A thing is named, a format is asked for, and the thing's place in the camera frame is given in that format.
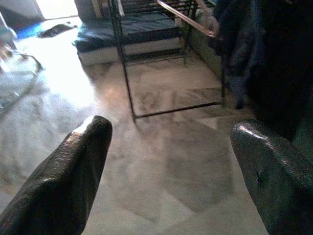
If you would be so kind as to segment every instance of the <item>tiled floor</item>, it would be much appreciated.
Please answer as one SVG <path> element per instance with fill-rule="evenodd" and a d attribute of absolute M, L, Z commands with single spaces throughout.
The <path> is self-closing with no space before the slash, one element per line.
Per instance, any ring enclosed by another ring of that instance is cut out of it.
<path fill-rule="evenodd" d="M 20 43 L 43 64 L 32 91 L 0 120 L 0 211 L 33 169 L 90 115 L 113 123 L 102 181 L 84 235 L 266 235 L 229 141 L 249 110 L 212 106 L 133 123 L 119 62 L 82 68 L 71 41 Z M 138 114 L 219 100 L 196 56 L 130 68 Z"/>

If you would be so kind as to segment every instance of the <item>metal rack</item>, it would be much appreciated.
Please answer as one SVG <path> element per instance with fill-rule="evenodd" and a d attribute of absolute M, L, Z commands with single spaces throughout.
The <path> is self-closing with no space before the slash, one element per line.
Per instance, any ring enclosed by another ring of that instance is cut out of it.
<path fill-rule="evenodd" d="M 134 121 L 138 118 L 143 118 L 143 117 L 145 118 L 145 117 L 156 116 L 156 115 L 161 115 L 161 114 L 179 112 L 183 110 L 224 104 L 225 85 L 224 85 L 224 73 L 222 72 L 222 94 L 221 94 L 222 100 L 221 101 L 193 105 L 193 106 L 188 106 L 188 107 L 183 107 L 183 108 L 178 108 L 178 109 L 171 109 L 171 110 L 160 111 L 160 112 L 141 114 L 141 115 L 137 115 L 134 112 L 134 101 L 133 101 L 131 86 L 130 86 L 129 77 L 128 77 L 128 71 L 127 71 L 127 66 L 129 66 L 131 62 L 131 56 L 128 56 L 126 54 L 125 45 L 123 43 L 124 41 L 123 38 L 125 36 L 124 31 L 123 31 L 123 24 L 122 24 L 123 17 L 140 16 L 140 15 L 147 15 L 147 14 L 152 14 L 152 13 L 164 13 L 172 19 L 180 18 L 186 23 L 188 23 L 188 30 L 185 35 L 185 46 L 183 46 L 183 48 L 180 50 L 180 52 L 183 52 L 183 53 L 181 53 L 181 56 L 173 57 L 173 58 L 184 58 L 184 62 L 185 62 L 186 53 L 184 52 L 185 52 L 185 49 L 188 47 L 189 38 L 191 36 L 193 27 L 200 30 L 202 33 L 204 33 L 208 37 L 215 38 L 214 32 L 206 29 L 204 26 L 194 21 L 196 10 L 200 7 L 203 8 L 203 4 L 205 4 L 206 7 L 214 7 L 214 3 L 212 3 L 210 0 L 164 0 L 164 1 L 161 1 L 161 0 L 109 0 L 113 30 L 115 34 L 118 53 L 120 55 L 122 66 L 123 66 L 127 93 L 128 93 L 130 108 L 131 108 L 132 117 Z"/>

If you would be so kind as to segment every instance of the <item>black metal frame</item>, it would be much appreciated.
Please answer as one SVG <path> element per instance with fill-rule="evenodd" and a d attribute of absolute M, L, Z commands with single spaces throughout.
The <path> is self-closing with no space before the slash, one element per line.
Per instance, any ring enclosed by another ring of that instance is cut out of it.
<path fill-rule="evenodd" d="M 125 52 L 125 46 L 122 43 L 123 41 L 122 40 L 123 39 L 122 18 L 123 16 L 138 16 L 138 15 L 151 14 L 151 13 L 168 13 L 168 11 L 164 9 L 162 6 L 160 6 L 156 0 L 132 0 L 132 1 L 120 0 L 121 2 L 123 2 L 123 10 L 121 11 L 116 1 L 119 1 L 119 0 L 109 0 L 109 6 L 110 6 L 109 9 L 110 9 L 112 25 L 113 25 L 114 35 L 116 39 L 116 44 L 117 44 L 117 50 L 118 50 L 118 53 L 122 62 L 122 66 L 123 66 L 123 72 L 125 76 L 127 93 L 128 93 L 128 98 L 130 102 L 130 108 L 132 112 L 133 121 L 135 121 L 138 118 L 143 118 L 143 117 L 145 118 L 145 117 L 150 117 L 150 116 L 168 114 L 168 113 L 179 112 L 179 111 L 184 111 L 184 110 L 189 110 L 189 109 L 196 109 L 196 108 L 207 107 L 207 106 L 213 106 L 213 105 L 224 105 L 225 81 L 224 81 L 224 70 L 222 69 L 222 94 L 221 94 L 222 101 L 210 102 L 210 103 L 193 105 L 193 106 L 188 106 L 188 107 L 183 107 L 183 108 L 178 108 L 178 109 L 171 109 L 171 110 L 166 110 L 166 111 L 137 115 L 134 111 L 134 101 L 133 101 L 131 86 L 130 86 L 128 72 L 127 72 L 128 59 L 127 59 L 127 55 Z M 208 7 L 214 6 L 212 2 L 210 2 L 210 0 L 204 0 L 204 1 Z M 187 14 L 191 15 L 192 19 L 195 18 L 196 10 L 198 8 L 198 5 L 195 1 L 193 0 L 169 0 L 167 4 L 169 4 L 171 7 L 175 8 L 176 10 L 186 12 Z M 191 25 L 188 26 L 188 31 L 187 31 L 187 35 L 185 38 L 185 46 L 183 47 L 183 51 L 186 51 L 186 49 L 189 47 L 189 38 L 191 36 L 192 28 L 193 27 Z M 186 61 L 185 55 L 183 57 L 180 56 L 179 58 L 184 58 L 184 63 L 185 63 Z"/>

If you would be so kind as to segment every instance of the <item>bed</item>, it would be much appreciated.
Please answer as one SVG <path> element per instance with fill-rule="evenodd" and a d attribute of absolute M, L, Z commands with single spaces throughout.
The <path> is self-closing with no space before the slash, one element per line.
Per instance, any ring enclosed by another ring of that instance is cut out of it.
<path fill-rule="evenodd" d="M 128 55 L 181 48 L 180 31 L 166 14 L 126 16 L 122 24 Z M 119 59 L 110 19 L 84 21 L 74 45 L 84 65 Z"/>

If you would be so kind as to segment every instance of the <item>wall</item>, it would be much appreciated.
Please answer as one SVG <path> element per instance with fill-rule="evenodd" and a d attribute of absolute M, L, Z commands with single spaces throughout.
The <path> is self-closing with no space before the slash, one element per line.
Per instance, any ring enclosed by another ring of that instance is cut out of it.
<path fill-rule="evenodd" d="M 42 19 L 36 0 L 0 0 L 0 6 L 30 19 Z"/>

